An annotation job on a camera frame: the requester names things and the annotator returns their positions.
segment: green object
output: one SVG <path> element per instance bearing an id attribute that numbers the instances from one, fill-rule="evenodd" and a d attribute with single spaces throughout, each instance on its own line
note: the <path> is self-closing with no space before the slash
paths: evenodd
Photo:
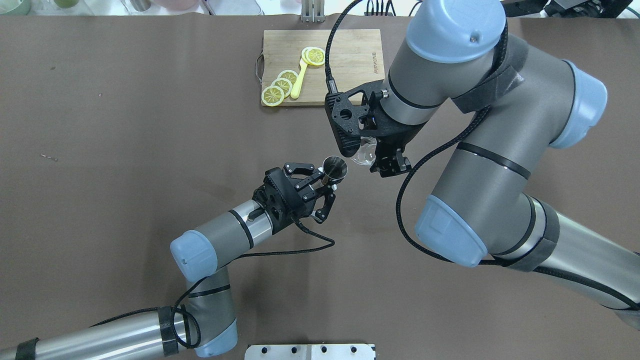
<path id="1" fill-rule="evenodd" d="M 31 0 L 0 0 L 0 15 L 27 15 Z"/>
<path id="2" fill-rule="evenodd" d="M 80 0 L 53 0 L 53 2 L 63 9 L 68 9 L 74 7 L 75 5 L 78 5 L 78 2 L 80 2 Z"/>

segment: cutting board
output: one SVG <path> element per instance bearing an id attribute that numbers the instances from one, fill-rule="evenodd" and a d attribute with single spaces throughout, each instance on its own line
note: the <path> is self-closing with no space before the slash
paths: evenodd
<path id="1" fill-rule="evenodd" d="M 262 90 L 270 86 L 283 70 L 300 72 L 302 49 L 307 46 L 324 49 L 329 32 L 330 30 L 265 30 Z M 330 56 L 331 72 L 340 91 L 384 78 L 385 64 L 379 29 L 338 30 L 333 38 Z M 280 106 L 323 105 L 326 93 L 324 65 L 309 65 L 300 97 L 296 100 L 288 97 Z M 360 102 L 359 99 L 352 101 L 358 104 Z"/>

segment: blue joint cap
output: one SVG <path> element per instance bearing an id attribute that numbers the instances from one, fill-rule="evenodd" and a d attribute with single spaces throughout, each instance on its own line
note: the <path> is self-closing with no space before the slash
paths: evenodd
<path id="1" fill-rule="evenodd" d="M 211 357 L 224 354 L 233 349 L 238 343 L 237 319 L 213 340 L 196 347 L 196 354 L 200 357 Z"/>
<path id="2" fill-rule="evenodd" d="M 456 264 L 475 267 L 488 254 L 473 229 L 452 208 L 433 195 L 415 224 L 420 242 Z"/>
<path id="3" fill-rule="evenodd" d="M 604 84 L 578 69 L 569 60 L 564 62 L 569 64 L 573 71 L 575 91 L 569 120 L 562 133 L 549 144 L 556 149 L 573 146 L 587 136 L 587 132 L 598 123 L 607 106 L 607 88 Z"/>
<path id="4" fill-rule="evenodd" d="M 498 44 L 506 15 L 499 0 L 424 1 L 406 30 L 406 43 L 421 58 L 462 63 Z"/>
<path id="5" fill-rule="evenodd" d="M 206 236 L 189 230 L 171 242 L 171 253 L 184 277 L 196 282 L 218 269 L 218 255 Z"/>

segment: table surface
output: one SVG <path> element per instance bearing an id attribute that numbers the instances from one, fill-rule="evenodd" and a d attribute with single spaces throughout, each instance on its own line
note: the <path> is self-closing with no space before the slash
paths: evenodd
<path id="1" fill-rule="evenodd" d="M 0 348 L 173 303 L 184 291 L 174 238 L 248 200 L 265 170 L 337 154 L 322 108 L 262 107 L 253 71 L 265 29 L 335 18 L 0 19 Z M 407 23 L 348 17 L 344 28 L 380 28 L 388 68 Z M 609 89 L 600 124 L 549 150 L 527 193 L 640 250 L 640 22 L 514 19 L 510 29 Z M 468 120 L 446 103 L 406 155 L 416 162 Z M 413 180 L 406 223 L 450 154 Z M 637 331 L 548 279 L 416 251 L 394 216 L 402 179 L 348 162 L 330 219 L 308 222 L 336 246 L 229 266 L 239 343 L 220 359 L 242 359 L 249 344 L 322 341 L 375 343 L 379 359 L 637 357 Z M 290 227 L 261 250 L 316 244 Z"/>

